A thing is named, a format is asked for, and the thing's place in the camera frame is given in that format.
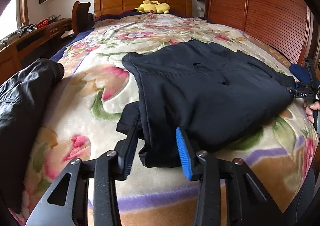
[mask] bedspread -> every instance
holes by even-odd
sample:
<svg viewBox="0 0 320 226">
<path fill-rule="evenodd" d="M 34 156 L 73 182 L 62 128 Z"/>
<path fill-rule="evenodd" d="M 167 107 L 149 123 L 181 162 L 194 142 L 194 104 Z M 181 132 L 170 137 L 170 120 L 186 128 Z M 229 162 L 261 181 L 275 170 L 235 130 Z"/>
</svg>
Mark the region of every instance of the bedspread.
<svg viewBox="0 0 320 226">
<path fill-rule="evenodd" d="M 21 225 L 71 159 L 98 158 L 124 139 L 116 132 L 116 124 L 124 106 L 139 100 L 139 96 L 133 75 L 122 66 L 122 57 L 130 51 L 152 53 L 191 38 L 216 42 L 235 53 L 239 49 L 291 75 L 284 66 L 289 66 L 288 61 L 275 51 L 266 52 L 261 42 L 199 18 L 139 15 L 96 22 L 94 31 L 69 46 L 59 61 L 65 67 L 65 76 L 52 94 L 31 152 L 22 212 L 14 214 Z M 306 177 L 317 143 L 303 101 L 295 99 L 255 135 L 234 142 L 216 156 L 225 160 L 243 158 L 285 211 Z M 140 140 L 137 152 L 142 146 Z M 116 188 L 124 226 L 192 225 L 198 183 L 187 181 L 181 168 L 145 168 L 136 153 L 130 176 L 125 182 L 116 182 Z M 91 181 L 89 226 L 93 226 L 92 199 Z M 226 213 L 224 204 L 222 213 Z"/>
</svg>

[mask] wooden chair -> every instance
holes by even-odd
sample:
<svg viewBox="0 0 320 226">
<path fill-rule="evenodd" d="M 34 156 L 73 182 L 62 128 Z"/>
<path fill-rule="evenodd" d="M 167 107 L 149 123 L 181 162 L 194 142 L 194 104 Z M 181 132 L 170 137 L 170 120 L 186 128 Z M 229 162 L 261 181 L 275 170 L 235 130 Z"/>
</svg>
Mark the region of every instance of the wooden chair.
<svg viewBox="0 0 320 226">
<path fill-rule="evenodd" d="M 79 1 L 73 5 L 71 22 L 75 37 L 85 30 L 90 23 L 90 6 L 91 3 L 80 3 Z"/>
</svg>

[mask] yellow plush toy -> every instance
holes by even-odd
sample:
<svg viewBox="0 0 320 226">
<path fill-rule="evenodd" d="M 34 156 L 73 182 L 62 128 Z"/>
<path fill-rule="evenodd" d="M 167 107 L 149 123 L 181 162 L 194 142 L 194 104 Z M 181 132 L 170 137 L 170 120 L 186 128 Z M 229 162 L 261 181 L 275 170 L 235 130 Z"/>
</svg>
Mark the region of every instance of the yellow plush toy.
<svg viewBox="0 0 320 226">
<path fill-rule="evenodd" d="M 159 3 L 158 1 L 145 0 L 140 7 L 136 8 L 141 13 L 169 13 L 170 6 L 167 3 Z"/>
</svg>

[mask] black jacket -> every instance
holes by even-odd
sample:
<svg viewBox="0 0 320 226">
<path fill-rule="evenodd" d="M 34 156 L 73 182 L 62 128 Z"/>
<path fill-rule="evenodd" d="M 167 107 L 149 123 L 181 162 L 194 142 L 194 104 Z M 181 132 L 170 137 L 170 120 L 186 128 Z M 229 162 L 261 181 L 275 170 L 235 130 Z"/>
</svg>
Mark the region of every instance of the black jacket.
<svg viewBox="0 0 320 226">
<path fill-rule="evenodd" d="M 51 90 L 63 75 L 60 63 L 38 59 L 0 87 L 0 207 L 17 214 L 30 152 Z"/>
<path fill-rule="evenodd" d="M 149 55 L 131 52 L 122 63 L 135 76 L 140 101 L 126 106 L 117 130 L 142 128 L 140 158 L 147 167 L 180 165 L 177 127 L 215 152 L 254 132 L 293 99 L 282 87 L 294 87 L 292 76 L 216 43 L 189 41 Z"/>
</svg>

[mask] metal screw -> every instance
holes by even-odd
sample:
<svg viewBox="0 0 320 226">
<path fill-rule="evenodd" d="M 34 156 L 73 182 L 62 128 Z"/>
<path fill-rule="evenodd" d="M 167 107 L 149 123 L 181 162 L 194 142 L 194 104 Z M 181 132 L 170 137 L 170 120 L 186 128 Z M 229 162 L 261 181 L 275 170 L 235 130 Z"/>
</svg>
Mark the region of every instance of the metal screw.
<svg viewBox="0 0 320 226">
<path fill-rule="evenodd" d="M 80 158 L 75 158 L 75 159 L 73 159 L 72 161 L 71 161 L 71 164 L 74 164 L 74 165 L 76 165 L 76 164 L 78 164 L 78 163 L 80 163 Z"/>
<path fill-rule="evenodd" d="M 235 158 L 233 160 L 233 162 L 235 162 L 235 164 L 237 164 L 237 165 L 242 165 L 243 164 L 243 160 L 241 158 Z"/>
<path fill-rule="evenodd" d="M 198 156 L 201 156 L 201 157 L 206 157 L 206 156 L 208 155 L 208 152 L 205 151 L 205 150 L 199 150 L 199 151 L 197 152 L 197 155 L 198 155 Z"/>
<path fill-rule="evenodd" d="M 113 156 L 115 156 L 115 155 L 117 155 L 117 154 L 118 154 L 118 153 L 117 153 L 116 150 L 110 150 L 110 151 L 107 152 L 107 156 L 108 156 L 108 157 L 113 157 Z"/>
</svg>

